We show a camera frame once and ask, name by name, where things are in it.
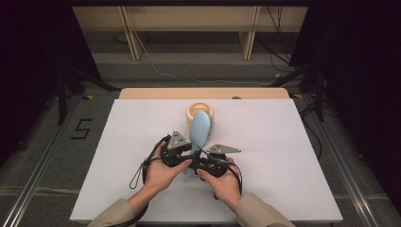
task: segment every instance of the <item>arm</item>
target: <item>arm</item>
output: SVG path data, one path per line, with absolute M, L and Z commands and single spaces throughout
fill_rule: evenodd
M 155 155 L 160 155 L 160 151 L 165 143 L 162 143 Z M 154 160 L 148 167 L 147 179 L 144 186 L 128 200 L 120 199 L 97 216 L 88 227 L 110 226 L 125 222 L 137 216 L 145 206 L 159 192 L 166 190 L 174 178 L 189 167 L 192 160 L 186 160 L 175 167 L 166 166 L 162 160 Z
M 201 169 L 197 173 L 207 181 L 213 188 L 215 195 L 224 202 L 236 214 L 236 221 L 241 226 L 270 226 L 270 227 L 292 227 L 294 226 L 280 212 L 272 206 L 265 204 L 254 194 L 245 195 L 241 198 L 238 182 L 234 174 L 227 171 L 223 176 L 215 178 Z

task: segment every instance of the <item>white tabletop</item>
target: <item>white tabletop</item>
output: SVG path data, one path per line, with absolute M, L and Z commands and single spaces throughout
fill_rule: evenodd
M 185 111 L 198 101 L 215 110 L 205 148 L 220 143 L 242 150 L 229 156 L 242 171 L 243 193 L 254 193 L 290 220 L 342 220 L 292 99 L 116 100 L 70 219 L 92 220 L 134 194 L 131 178 L 153 146 L 174 130 L 189 139 Z M 141 222 L 227 223 L 235 214 L 199 177 L 180 174 L 150 202 Z

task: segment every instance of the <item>hand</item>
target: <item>hand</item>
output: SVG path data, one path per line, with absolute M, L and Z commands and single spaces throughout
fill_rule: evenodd
M 163 142 L 154 152 L 154 155 L 160 155 Z M 132 212 L 137 216 L 142 209 L 161 191 L 168 188 L 174 178 L 183 172 L 192 160 L 186 160 L 175 167 L 166 166 L 162 160 L 154 160 L 148 167 L 148 175 L 144 186 L 128 199 Z
M 230 157 L 227 157 L 227 162 L 234 163 L 234 160 Z M 232 169 L 236 174 L 238 174 L 238 170 L 235 167 L 232 167 Z M 227 170 L 223 176 L 215 178 L 200 168 L 197 169 L 197 173 L 212 186 L 216 197 L 235 212 L 236 206 L 241 199 L 238 181 L 235 175 L 230 170 Z
M 154 155 L 160 155 L 162 147 L 166 144 L 163 142 L 154 152 Z M 155 190 L 159 193 L 170 186 L 174 178 L 186 168 L 189 167 L 192 160 L 186 160 L 178 166 L 166 166 L 161 159 L 154 160 L 148 167 L 148 175 L 144 187 Z

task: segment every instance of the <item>person's right hand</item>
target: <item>person's right hand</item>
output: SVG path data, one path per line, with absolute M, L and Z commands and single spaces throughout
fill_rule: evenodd
M 230 157 L 227 157 L 227 162 L 234 163 L 234 160 Z M 238 174 L 238 170 L 235 166 L 231 166 L 231 168 L 236 174 Z M 236 206 L 241 199 L 241 195 L 239 194 L 238 180 L 236 179 L 235 175 L 230 170 L 227 170 L 223 176 L 215 178 L 200 168 L 197 169 L 197 173 L 212 186 L 216 197 L 224 202 L 233 212 L 235 212 Z

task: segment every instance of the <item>beige sleeve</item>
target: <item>beige sleeve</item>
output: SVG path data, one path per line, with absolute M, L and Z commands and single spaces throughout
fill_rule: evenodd
M 247 194 L 241 198 L 235 214 L 236 221 L 242 227 L 294 227 L 280 212 L 254 194 Z
M 120 224 L 134 217 L 134 213 L 128 202 L 120 199 L 103 211 L 89 223 L 88 227 L 101 227 Z

